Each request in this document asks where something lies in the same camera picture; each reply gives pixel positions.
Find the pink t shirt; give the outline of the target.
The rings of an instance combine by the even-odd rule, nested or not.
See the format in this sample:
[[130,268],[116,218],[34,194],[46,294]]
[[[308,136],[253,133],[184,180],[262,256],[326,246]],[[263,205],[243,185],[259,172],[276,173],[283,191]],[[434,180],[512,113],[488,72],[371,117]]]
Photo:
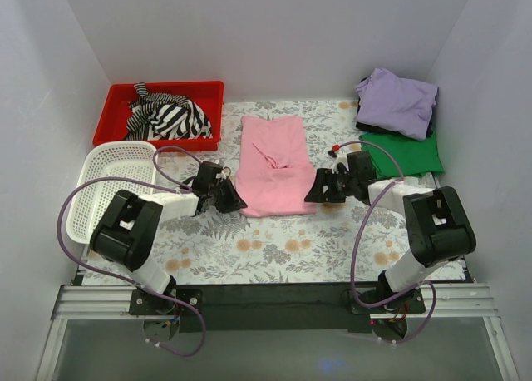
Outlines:
[[283,116],[264,120],[242,117],[236,191],[246,217],[311,215],[317,209],[304,198],[315,181],[303,119]]

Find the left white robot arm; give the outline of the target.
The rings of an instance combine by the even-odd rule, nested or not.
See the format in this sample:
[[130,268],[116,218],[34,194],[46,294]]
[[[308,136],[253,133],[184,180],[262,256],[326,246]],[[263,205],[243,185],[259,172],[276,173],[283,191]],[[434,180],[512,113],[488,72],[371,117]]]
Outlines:
[[176,192],[137,195],[128,190],[117,191],[92,231],[89,246],[119,265],[135,285],[151,290],[150,307],[158,314],[168,314],[177,303],[176,282],[152,255],[159,225],[167,220],[192,218],[212,206],[224,214],[247,207],[228,171],[205,161],[196,176],[188,178]]

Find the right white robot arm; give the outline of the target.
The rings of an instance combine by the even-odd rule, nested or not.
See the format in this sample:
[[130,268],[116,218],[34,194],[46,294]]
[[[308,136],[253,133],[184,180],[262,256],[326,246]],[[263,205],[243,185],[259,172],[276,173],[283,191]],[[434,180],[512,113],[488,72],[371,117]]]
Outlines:
[[390,313],[399,310],[429,275],[476,248],[474,231],[454,188],[430,190],[409,186],[401,176],[379,178],[366,151],[337,159],[331,169],[319,168],[304,200],[339,204],[349,196],[368,207],[357,232],[354,254],[377,207],[405,218],[409,243],[408,251],[381,272],[374,289],[362,294],[352,292],[353,300],[364,309],[381,308]]

